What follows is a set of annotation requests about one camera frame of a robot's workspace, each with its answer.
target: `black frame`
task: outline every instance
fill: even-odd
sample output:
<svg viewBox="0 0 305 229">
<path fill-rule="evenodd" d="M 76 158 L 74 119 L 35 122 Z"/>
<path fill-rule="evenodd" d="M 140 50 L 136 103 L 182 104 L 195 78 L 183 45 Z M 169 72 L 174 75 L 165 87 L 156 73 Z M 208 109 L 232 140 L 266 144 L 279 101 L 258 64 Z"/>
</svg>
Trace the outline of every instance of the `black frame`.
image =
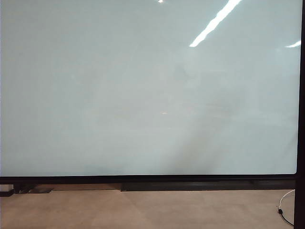
<svg viewBox="0 0 305 229">
<path fill-rule="evenodd" d="M 298 123 L 297 172 L 287 175 L 125 175 L 125 176 L 58 176 L 0 177 L 0 184 L 93 184 L 131 182 L 204 182 L 222 180 L 300 180 L 304 179 L 305 164 L 305 0 L 302 8 L 302 45 Z"/>
</svg>

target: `whiteboard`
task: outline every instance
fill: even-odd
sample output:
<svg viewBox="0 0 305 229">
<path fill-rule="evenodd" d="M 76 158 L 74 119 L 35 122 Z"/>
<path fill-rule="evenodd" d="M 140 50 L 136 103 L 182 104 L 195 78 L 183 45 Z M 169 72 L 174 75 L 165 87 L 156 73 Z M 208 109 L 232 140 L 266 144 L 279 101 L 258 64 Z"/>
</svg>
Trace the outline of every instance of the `whiteboard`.
<svg viewBox="0 0 305 229">
<path fill-rule="evenodd" d="M 302 0 L 1 1 L 1 176 L 296 172 Z"/>
</svg>

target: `black bar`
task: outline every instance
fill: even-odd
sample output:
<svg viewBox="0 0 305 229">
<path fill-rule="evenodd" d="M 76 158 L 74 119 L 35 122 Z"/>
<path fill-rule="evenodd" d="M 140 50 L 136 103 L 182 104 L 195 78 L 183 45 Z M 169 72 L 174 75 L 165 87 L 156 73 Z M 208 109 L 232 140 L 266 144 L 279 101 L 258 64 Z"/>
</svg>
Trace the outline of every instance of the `black bar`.
<svg viewBox="0 0 305 229">
<path fill-rule="evenodd" d="M 0 177 L 0 184 L 111 184 L 135 182 L 206 182 L 295 180 L 296 175 L 125 175 L 72 177 Z"/>
<path fill-rule="evenodd" d="M 299 129 L 297 173 L 295 184 L 295 219 L 294 229 L 305 228 L 305 0 L 302 9 L 302 44 L 300 70 L 300 100 L 299 100 Z"/>
<path fill-rule="evenodd" d="M 295 189 L 295 181 L 210 181 L 125 183 L 121 191 L 217 191 L 217 190 L 281 190 Z"/>
</svg>

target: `floor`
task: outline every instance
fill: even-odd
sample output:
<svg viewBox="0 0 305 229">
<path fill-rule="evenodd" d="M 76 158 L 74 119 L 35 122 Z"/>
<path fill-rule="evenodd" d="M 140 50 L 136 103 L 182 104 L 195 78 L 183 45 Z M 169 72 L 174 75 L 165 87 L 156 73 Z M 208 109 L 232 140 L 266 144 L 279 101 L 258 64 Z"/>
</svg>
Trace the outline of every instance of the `floor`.
<svg viewBox="0 0 305 229">
<path fill-rule="evenodd" d="M 54 190 L 1 198 L 1 229 L 291 229 L 288 190 Z M 294 195 L 283 200 L 293 221 Z"/>
</svg>

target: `black stand leg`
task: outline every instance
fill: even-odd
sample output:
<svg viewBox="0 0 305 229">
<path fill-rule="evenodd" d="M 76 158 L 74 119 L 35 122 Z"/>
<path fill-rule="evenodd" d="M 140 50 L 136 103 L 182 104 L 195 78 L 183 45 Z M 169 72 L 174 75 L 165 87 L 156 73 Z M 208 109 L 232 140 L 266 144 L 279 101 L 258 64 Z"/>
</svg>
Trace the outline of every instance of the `black stand leg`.
<svg viewBox="0 0 305 229">
<path fill-rule="evenodd" d="M 35 186 L 36 185 L 14 184 L 14 193 L 25 194 L 28 193 L 31 189 L 35 188 Z"/>
<path fill-rule="evenodd" d="M 296 181 L 294 229 L 305 229 L 305 179 Z"/>
</svg>

